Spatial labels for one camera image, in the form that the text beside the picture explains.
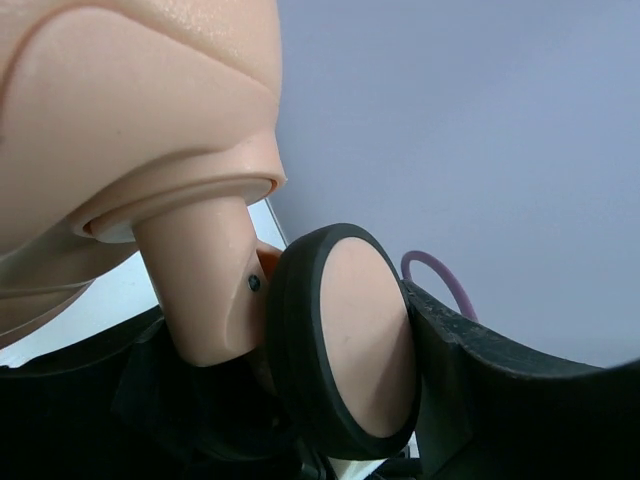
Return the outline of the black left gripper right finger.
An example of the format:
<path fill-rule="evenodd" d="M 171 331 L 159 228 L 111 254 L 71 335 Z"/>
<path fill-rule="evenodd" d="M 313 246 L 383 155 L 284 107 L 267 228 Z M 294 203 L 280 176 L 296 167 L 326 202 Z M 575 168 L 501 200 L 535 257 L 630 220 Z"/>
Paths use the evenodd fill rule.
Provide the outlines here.
<path fill-rule="evenodd" d="M 639 364 L 545 354 L 406 284 L 428 479 L 635 479 Z"/>

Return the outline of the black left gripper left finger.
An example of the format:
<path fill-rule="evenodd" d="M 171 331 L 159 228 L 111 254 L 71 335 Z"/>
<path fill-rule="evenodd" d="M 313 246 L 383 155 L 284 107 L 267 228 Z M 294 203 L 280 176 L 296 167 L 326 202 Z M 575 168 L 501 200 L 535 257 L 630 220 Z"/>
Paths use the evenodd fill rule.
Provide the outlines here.
<path fill-rule="evenodd" d="M 246 360 L 186 364 L 157 310 L 1 372 L 5 479 L 296 479 L 296 440 Z"/>

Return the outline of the pink hard-shell suitcase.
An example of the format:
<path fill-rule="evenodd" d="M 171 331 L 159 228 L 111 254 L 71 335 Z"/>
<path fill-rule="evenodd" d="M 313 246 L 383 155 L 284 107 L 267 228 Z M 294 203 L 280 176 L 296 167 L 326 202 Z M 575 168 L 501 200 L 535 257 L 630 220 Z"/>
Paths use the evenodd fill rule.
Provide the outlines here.
<path fill-rule="evenodd" d="M 356 226 L 258 239 L 281 88 L 273 1 L 3 2 L 1 343 L 140 253 L 186 362 L 256 355 L 307 441 L 382 459 L 418 413 L 406 294 Z"/>

